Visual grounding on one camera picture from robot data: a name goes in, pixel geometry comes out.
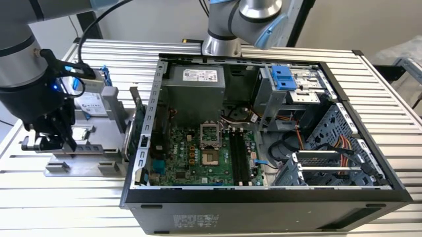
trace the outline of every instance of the white wall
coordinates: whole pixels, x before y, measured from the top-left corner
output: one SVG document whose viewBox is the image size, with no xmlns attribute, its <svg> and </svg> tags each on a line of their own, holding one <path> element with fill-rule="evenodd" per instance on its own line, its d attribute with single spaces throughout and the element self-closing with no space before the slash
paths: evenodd
<svg viewBox="0 0 422 237">
<path fill-rule="evenodd" d="M 82 35 L 82 29 L 77 16 L 71 16 L 77 30 Z M 77 38 L 77 33 L 71 25 L 69 17 L 62 17 L 51 21 L 31 24 L 34 35 L 41 43 L 42 48 L 50 48 L 58 59 L 66 55 L 73 42 Z M 15 124 L 18 118 L 8 112 L 4 105 L 0 103 L 0 120 Z M 3 141 L 11 126 L 0 122 L 0 141 Z"/>
<path fill-rule="evenodd" d="M 422 35 L 422 0 L 317 0 L 297 47 L 378 51 Z"/>
<path fill-rule="evenodd" d="M 82 36 L 82 29 L 77 15 L 71 16 L 71 19 L 74 21 L 78 34 Z M 42 48 L 50 48 L 54 51 L 57 58 L 62 59 L 77 38 L 77 32 L 69 17 L 38 22 L 30 26 Z"/>
<path fill-rule="evenodd" d="M 198 0 L 137 0 L 101 27 L 106 39 L 179 43 L 206 38 L 209 19 Z"/>
</svg>

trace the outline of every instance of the case label sticker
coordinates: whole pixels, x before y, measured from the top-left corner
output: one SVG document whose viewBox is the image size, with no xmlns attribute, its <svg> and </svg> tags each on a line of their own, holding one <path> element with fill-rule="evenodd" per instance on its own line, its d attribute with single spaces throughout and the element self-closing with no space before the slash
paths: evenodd
<svg viewBox="0 0 422 237">
<path fill-rule="evenodd" d="M 103 100 L 97 93 L 86 92 L 75 99 L 81 109 L 91 116 L 107 116 Z"/>
<path fill-rule="evenodd" d="M 217 70 L 186 69 L 183 71 L 183 80 L 218 82 Z"/>
<path fill-rule="evenodd" d="M 219 215 L 173 215 L 173 219 L 177 228 L 214 228 Z"/>
</svg>

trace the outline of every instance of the green circuit board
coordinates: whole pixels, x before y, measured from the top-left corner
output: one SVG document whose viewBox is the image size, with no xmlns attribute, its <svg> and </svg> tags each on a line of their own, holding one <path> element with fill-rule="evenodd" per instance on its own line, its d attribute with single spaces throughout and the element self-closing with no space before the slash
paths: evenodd
<svg viewBox="0 0 422 237">
<path fill-rule="evenodd" d="M 205 149 L 201 144 L 199 129 L 174 127 L 170 134 L 169 155 L 165 164 L 165 174 L 159 176 L 161 186 L 234 186 L 233 163 L 230 157 L 230 134 L 221 132 L 221 147 L 218 150 Z M 205 140 L 214 141 L 215 131 L 205 132 Z M 248 154 L 248 169 L 252 176 L 250 184 L 264 185 L 261 168 L 256 167 L 253 158 L 258 159 L 258 150 L 253 133 L 245 133 Z"/>
</svg>

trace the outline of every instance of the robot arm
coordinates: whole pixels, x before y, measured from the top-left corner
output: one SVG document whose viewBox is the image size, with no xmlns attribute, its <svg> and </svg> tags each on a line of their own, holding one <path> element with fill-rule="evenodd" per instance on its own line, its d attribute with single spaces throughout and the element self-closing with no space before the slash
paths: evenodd
<svg viewBox="0 0 422 237">
<path fill-rule="evenodd" d="M 281 9 L 282 0 L 211 0 L 203 54 L 241 56 L 240 39 L 260 49 L 270 49 L 289 20 Z"/>
<path fill-rule="evenodd" d="M 3 0 L 0 8 L 0 101 L 23 120 L 33 136 L 24 150 L 77 149 L 71 126 L 75 123 L 73 95 L 63 92 L 58 78 L 71 76 L 65 66 L 95 77 L 87 65 L 57 60 L 51 50 L 41 49 L 30 23 L 82 13 L 118 0 Z"/>
</svg>

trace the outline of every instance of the metal workbench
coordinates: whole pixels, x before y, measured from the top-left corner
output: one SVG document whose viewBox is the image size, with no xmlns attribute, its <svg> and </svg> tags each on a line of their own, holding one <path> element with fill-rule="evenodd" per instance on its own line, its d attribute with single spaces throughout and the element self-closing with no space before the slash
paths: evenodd
<svg viewBox="0 0 422 237">
<path fill-rule="evenodd" d="M 74 60 L 73 45 L 66 60 Z M 134 107 L 129 92 L 138 86 L 149 102 L 159 53 L 201 54 L 199 44 L 135 43 L 89 40 L 85 61 L 110 67 L 119 99 Z M 354 109 L 381 146 L 416 204 L 388 214 L 349 233 L 268 234 L 266 236 L 422 236 L 422 121 L 392 91 L 364 56 L 352 51 L 244 46 L 244 56 L 325 61 L 346 90 Z M 0 235 L 139 236 L 143 234 L 129 210 L 118 207 L 125 178 L 47 178 L 50 155 L 23 152 L 26 131 L 19 121 L 0 145 Z"/>
</svg>

